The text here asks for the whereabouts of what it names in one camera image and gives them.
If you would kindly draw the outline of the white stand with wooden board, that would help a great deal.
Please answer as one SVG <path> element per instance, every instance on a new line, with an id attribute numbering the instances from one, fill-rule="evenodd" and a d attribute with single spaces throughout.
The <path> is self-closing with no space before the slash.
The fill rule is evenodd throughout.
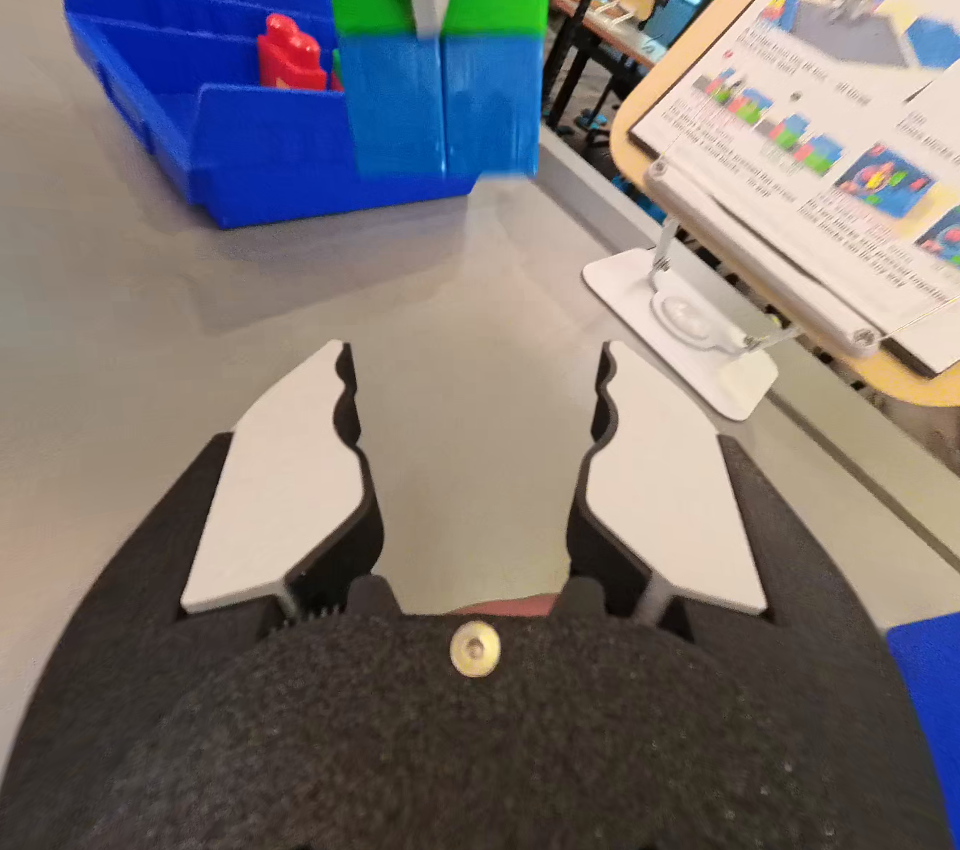
<path id="1" fill-rule="evenodd" d="M 831 335 L 822 291 L 804 303 L 793 285 L 768 278 L 746 252 L 751 233 L 724 234 L 651 189 L 657 157 L 636 147 L 632 125 L 752 0 L 713 0 L 622 105 L 610 143 L 625 177 L 664 212 L 653 249 L 620 252 L 587 265 L 586 285 L 713 408 L 745 420 L 772 387 L 770 348 L 806 336 L 869 387 L 921 407 L 958 407 L 958 364 L 922 377 L 883 345 L 855 354 Z"/>

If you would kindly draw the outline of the person's right hand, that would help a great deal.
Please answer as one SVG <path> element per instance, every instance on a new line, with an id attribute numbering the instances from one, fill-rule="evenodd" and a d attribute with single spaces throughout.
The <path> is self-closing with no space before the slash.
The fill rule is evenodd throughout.
<path id="1" fill-rule="evenodd" d="M 549 615 L 556 604 L 558 594 L 537 594 L 508 600 L 486 601 L 462 606 L 450 613 L 458 616 L 471 617 L 518 617 L 539 618 Z"/>

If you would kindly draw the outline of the blue plastic storage bin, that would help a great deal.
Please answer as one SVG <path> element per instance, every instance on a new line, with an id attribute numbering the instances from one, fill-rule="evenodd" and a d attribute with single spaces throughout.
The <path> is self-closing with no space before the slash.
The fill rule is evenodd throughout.
<path id="1" fill-rule="evenodd" d="M 64 0 L 75 49 L 141 148 L 222 229 L 468 195 L 475 176 L 359 172 L 345 94 L 260 84 L 281 13 L 337 46 L 330 0 Z"/>
<path id="2" fill-rule="evenodd" d="M 926 737 L 958 847 L 959 613 L 891 628 L 886 641 Z"/>

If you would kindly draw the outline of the grey desk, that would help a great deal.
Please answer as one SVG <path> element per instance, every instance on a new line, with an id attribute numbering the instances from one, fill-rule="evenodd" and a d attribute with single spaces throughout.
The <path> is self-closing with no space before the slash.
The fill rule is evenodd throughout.
<path id="1" fill-rule="evenodd" d="M 2 0 L 2 766 L 73 610 L 211 436 L 351 344 L 403 609 L 559 590 L 602 344 L 582 281 L 657 226 L 563 142 L 466 198 L 219 231 L 74 52 Z"/>

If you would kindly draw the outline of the red toy block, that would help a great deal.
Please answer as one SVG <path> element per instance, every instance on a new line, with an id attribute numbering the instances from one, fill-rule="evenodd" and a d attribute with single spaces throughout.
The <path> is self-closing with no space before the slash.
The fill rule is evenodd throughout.
<path id="1" fill-rule="evenodd" d="M 330 87 L 321 46 L 289 16 L 271 13 L 256 39 L 259 83 L 271 89 L 324 92 Z"/>

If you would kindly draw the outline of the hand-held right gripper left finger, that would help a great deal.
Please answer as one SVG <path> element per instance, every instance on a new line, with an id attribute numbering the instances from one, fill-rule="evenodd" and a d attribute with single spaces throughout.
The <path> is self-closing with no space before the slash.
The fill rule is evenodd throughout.
<path id="1" fill-rule="evenodd" d="M 181 593 L 185 613 L 261 599 L 291 620 L 346 607 L 384 542 L 356 392 L 352 347 L 330 340 L 242 415 Z"/>

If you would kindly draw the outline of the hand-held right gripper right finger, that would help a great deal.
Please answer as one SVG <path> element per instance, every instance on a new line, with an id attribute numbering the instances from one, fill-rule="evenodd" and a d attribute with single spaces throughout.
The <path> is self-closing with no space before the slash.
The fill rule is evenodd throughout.
<path id="1" fill-rule="evenodd" d="M 760 619 L 769 602 L 711 419 L 620 340 L 602 345 L 594 393 L 571 577 L 599 585 L 607 615 L 648 626 L 679 600 Z"/>

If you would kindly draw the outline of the wooden work table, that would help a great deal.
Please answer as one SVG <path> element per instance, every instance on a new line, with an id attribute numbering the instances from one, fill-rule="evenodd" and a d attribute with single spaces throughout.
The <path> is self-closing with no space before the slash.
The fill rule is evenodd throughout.
<path id="1" fill-rule="evenodd" d="M 566 77 L 557 91 L 545 78 L 545 121 L 557 129 L 582 77 L 586 64 L 592 61 L 602 67 L 610 81 L 629 83 L 634 87 L 666 55 L 667 49 L 632 21 L 614 23 L 596 11 L 587 11 L 577 18 L 580 0 L 550 0 L 550 8 L 573 24 L 570 47 L 576 51 Z"/>

